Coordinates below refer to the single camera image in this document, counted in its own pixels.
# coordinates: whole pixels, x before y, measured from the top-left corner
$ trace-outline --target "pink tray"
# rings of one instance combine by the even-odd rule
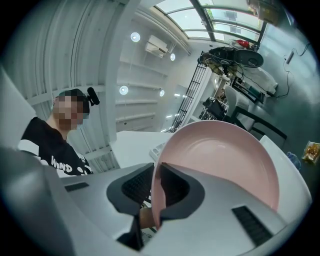
[[[160,211],[166,207],[159,173],[162,162],[227,179],[275,211],[278,208],[278,176],[269,154],[260,142],[233,124],[198,121],[174,133],[155,165],[151,204],[157,228],[160,227]]]

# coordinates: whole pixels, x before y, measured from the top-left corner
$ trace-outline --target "white wall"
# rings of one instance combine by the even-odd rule
[[[133,42],[130,39],[132,32],[140,34],[139,42]],[[172,44],[172,39],[166,32],[152,23],[137,16],[132,20],[123,42],[117,76],[117,92],[121,85],[126,85],[129,91],[126,95],[117,93],[116,101],[144,103],[116,106],[116,119],[122,120],[117,122],[118,132],[156,132],[161,129],[157,121],[166,116],[167,105],[173,100],[175,87],[181,84],[187,88],[190,83],[190,80],[184,79],[183,69],[189,68],[191,64],[194,65],[194,61],[185,62],[184,59],[188,55],[178,45],[172,51],[175,54],[175,61],[170,60],[169,52],[163,58],[159,58],[145,51],[150,35],[165,42],[167,48]],[[159,95],[161,90],[165,91],[163,97]],[[127,120],[127,117],[136,117],[136,119]]]

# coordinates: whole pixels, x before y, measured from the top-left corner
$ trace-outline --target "black vent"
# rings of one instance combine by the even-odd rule
[[[85,183],[85,182],[64,186],[64,188],[65,188],[65,190],[67,192],[71,192],[71,191],[75,191],[75,190],[81,190],[81,189],[86,188],[86,187],[89,187],[89,184]]]
[[[232,211],[255,246],[262,245],[272,237],[272,234],[248,209],[248,207],[241,206],[233,208]]]

